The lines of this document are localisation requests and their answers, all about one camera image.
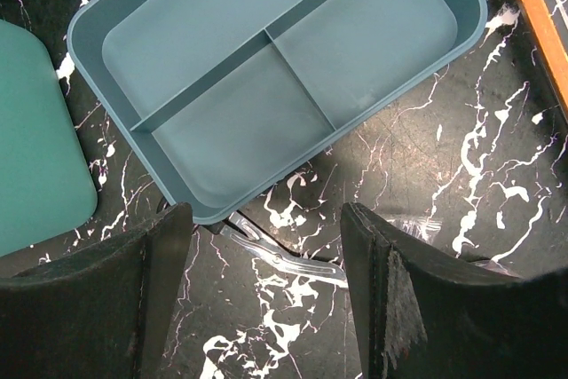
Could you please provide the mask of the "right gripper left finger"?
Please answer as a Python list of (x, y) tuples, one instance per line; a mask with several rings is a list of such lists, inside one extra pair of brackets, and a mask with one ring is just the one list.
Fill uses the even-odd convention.
[(3, 378), (155, 378), (191, 245), (188, 203), (1, 280)]

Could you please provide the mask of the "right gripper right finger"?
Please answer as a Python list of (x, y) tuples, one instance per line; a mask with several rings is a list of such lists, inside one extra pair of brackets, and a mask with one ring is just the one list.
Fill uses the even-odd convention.
[(566, 270), (489, 271), (356, 202), (340, 225), (363, 376), (566, 377)]

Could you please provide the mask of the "bagged tape roll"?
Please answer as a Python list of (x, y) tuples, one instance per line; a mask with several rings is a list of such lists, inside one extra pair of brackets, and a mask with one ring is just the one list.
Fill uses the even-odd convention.
[(429, 244), (433, 243), (442, 228), (442, 222), (440, 220), (424, 216), (395, 214), (385, 215), (383, 219), (400, 231)]

